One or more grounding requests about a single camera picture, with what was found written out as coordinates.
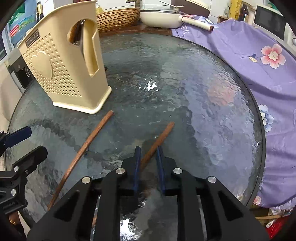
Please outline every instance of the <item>basket label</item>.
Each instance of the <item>basket label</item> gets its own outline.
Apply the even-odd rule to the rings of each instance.
[[[38,31],[38,29],[30,36],[30,38],[27,39],[26,41],[26,46],[27,48],[29,48],[32,43],[34,43],[37,39],[40,38],[40,33]]]

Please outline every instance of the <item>microwave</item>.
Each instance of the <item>microwave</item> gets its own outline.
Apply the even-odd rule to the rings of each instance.
[[[274,38],[296,56],[295,34],[279,11],[268,6],[257,5],[252,25]]]

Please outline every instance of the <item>pink flower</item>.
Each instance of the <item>pink flower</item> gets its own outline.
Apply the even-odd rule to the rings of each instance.
[[[275,44],[272,48],[265,46],[261,52],[265,55],[261,58],[262,63],[269,64],[273,69],[277,69],[279,64],[284,65],[286,62],[285,56],[281,54],[282,48],[278,44]]]

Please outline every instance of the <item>basket base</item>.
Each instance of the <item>basket base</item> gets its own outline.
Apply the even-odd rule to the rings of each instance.
[[[61,103],[61,102],[53,102],[52,104],[54,106],[58,106],[58,107],[66,108],[66,109],[77,110],[77,111],[85,112],[85,113],[88,113],[88,114],[95,114],[102,108],[103,104],[105,103],[108,96],[110,95],[111,90],[112,90],[111,87],[108,86],[108,89],[107,89],[105,95],[103,96],[103,98],[99,102],[98,106],[96,108],[94,108],[94,109],[90,109],[90,108],[86,108],[86,107],[78,106],[78,105]]]

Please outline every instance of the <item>woven basket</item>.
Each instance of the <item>woven basket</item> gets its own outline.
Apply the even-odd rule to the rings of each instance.
[[[135,25],[140,19],[139,8],[117,9],[96,16],[99,32]]]

